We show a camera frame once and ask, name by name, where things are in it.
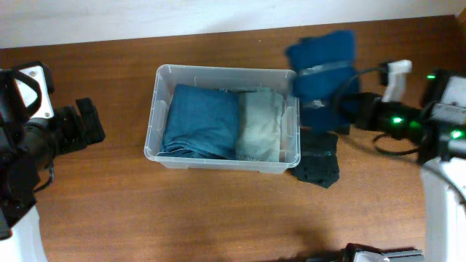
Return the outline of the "blue taped shirt bundle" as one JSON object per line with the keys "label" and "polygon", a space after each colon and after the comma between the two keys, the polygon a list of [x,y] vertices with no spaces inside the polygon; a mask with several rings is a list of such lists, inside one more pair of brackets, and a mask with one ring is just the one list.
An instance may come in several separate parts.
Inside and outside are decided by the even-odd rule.
{"label": "blue taped shirt bundle", "polygon": [[333,99],[339,88],[349,86],[345,94],[360,91],[352,77],[357,74],[355,35],[352,31],[334,31],[324,36],[300,39],[285,50],[291,69],[294,97],[300,100],[300,120],[303,127],[315,133],[335,132],[341,124],[350,124],[333,109]]}

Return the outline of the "dark blue jeans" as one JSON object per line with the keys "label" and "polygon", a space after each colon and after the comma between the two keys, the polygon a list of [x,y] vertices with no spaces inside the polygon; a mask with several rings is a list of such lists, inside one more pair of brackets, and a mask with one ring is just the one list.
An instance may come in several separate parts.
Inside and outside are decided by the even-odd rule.
{"label": "dark blue jeans", "polygon": [[239,132],[237,94],[178,84],[157,155],[233,159]]}

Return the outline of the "light blue jeans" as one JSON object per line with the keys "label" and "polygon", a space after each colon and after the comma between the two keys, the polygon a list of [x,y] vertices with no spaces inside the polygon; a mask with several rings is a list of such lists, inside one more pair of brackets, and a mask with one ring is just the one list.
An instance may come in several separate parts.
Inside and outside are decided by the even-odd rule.
{"label": "light blue jeans", "polygon": [[280,161],[283,95],[270,90],[241,90],[235,95],[239,99],[240,110],[235,159]]}

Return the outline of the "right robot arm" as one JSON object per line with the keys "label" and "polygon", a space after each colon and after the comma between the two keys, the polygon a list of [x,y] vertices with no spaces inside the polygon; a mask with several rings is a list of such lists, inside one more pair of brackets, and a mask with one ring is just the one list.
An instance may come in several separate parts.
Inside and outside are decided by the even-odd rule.
{"label": "right robot arm", "polygon": [[333,99],[336,112],[360,130],[381,138],[407,140],[426,203],[426,261],[465,260],[465,75],[437,69],[427,77],[419,109],[384,101],[370,92],[348,94],[348,84]]}

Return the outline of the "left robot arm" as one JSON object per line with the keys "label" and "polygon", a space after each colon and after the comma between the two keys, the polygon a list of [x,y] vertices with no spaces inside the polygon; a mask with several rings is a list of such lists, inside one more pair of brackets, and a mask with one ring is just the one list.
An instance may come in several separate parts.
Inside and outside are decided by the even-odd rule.
{"label": "left robot arm", "polygon": [[106,135],[89,98],[53,108],[49,67],[39,61],[1,70],[1,260],[45,261],[36,194],[55,179],[57,157]]}

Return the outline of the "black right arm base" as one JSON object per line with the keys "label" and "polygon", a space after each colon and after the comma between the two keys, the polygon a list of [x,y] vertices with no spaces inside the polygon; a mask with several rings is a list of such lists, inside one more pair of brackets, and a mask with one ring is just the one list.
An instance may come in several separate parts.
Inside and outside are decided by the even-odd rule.
{"label": "black right arm base", "polygon": [[341,262],[424,262],[421,250],[413,247],[382,250],[368,245],[349,243],[343,250]]}

